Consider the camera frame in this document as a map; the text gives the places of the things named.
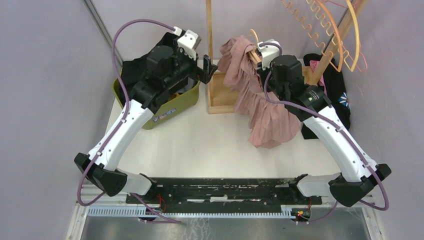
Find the black skirt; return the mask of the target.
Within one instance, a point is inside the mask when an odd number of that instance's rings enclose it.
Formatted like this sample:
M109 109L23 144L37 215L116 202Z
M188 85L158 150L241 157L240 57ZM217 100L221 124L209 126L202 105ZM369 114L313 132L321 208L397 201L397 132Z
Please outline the black skirt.
M166 32L161 37L161 39L154 45L154 47L170 46L172 48L175 48L177 47L178 38L179 37L177 35L174 35L171 32ZM134 85L138 81L142 81L142 73L146 68L146 59L147 59L148 53L142 55L139 58L135 58L133 60L126 60L123 62L121 74L120 74L121 79L124 83L124 86L122 87L123 89L125 87ZM173 93L175 93L175 95L182 94L183 92L186 91L187 88L188 87L185 85L183 88L179 89L178 91L174 91Z

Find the pink pleated skirt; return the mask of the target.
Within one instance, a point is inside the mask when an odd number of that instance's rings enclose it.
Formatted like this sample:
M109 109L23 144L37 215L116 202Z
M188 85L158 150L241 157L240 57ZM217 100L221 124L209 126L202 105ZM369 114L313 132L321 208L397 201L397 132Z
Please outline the pink pleated skirt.
M263 84L248 52L254 45L243 35L229 39L220 47L222 54L218 70L225 73L223 84L238 92L234 111L249 117L251 129L248 141L256 148L271 149L292 140L300 131L298 118L277 97L264 95Z

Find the cream hanger of yellow skirt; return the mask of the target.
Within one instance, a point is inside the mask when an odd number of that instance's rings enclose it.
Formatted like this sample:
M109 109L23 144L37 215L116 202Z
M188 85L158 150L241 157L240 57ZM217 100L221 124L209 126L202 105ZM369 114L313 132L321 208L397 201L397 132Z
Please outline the cream hanger of yellow skirt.
M309 5L310 11L315 14L316 20L319 21L319 24L321 25L321 27L325 29L325 33L327 34L327 36L330 37L330 42L337 47L336 50L339 53L339 63L338 65L334 65L332 63L331 66L336 71L340 72L342 69L342 66L346 65L348 69L352 72L355 69L358 69L357 64L358 64L360 55L362 55L360 30L359 30L358 17L355 12L355 6L354 4L352 4L350 0L346 1L346 5L341 5L332 0L330 0L329 2L339 7L347 9L351 15L351 18L352 18L351 24L353 26L354 36L355 36L354 56L351 56L350 52L346 49L346 47L344 47L341 31L339 30L338 27L336 27L336 22L332 14L324 5L325 1L321 1L321 0L306 1L306 3Z

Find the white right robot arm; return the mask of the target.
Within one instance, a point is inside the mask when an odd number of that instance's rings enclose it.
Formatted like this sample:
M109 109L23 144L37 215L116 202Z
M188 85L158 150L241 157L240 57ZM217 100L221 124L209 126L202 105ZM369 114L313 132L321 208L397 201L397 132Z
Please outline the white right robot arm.
M308 127L336 161L340 173L313 176L304 174L289 189L289 199L302 204L309 197L333 197L345 207L357 203L386 211L389 200L382 181L391 174L387 164L376 163L346 130L323 89L305 83L302 65L293 55L271 60L264 81L264 94L272 91L300 122Z

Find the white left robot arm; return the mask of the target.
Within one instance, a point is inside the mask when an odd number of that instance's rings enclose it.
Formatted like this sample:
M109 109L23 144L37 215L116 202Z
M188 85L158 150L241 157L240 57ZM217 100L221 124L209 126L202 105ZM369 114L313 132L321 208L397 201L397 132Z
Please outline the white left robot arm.
M190 48L159 45L123 63L118 76L125 103L119 117L94 148L78 153L74 159L83 180L110 197L125 192L138 194L147 204L156 200L158 191L152 180L141 173L120 170L118 165L136 134L172 95L190 81L209 83L218 67L208 55L203 56L202 67L198 60Z

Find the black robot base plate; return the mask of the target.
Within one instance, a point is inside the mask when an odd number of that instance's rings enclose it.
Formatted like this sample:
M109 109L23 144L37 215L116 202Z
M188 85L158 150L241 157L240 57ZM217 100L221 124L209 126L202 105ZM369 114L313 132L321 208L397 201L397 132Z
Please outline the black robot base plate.
M303 196L294 178L154 177L141 199L166 214L277 213L281 206L323 206L321 196Z

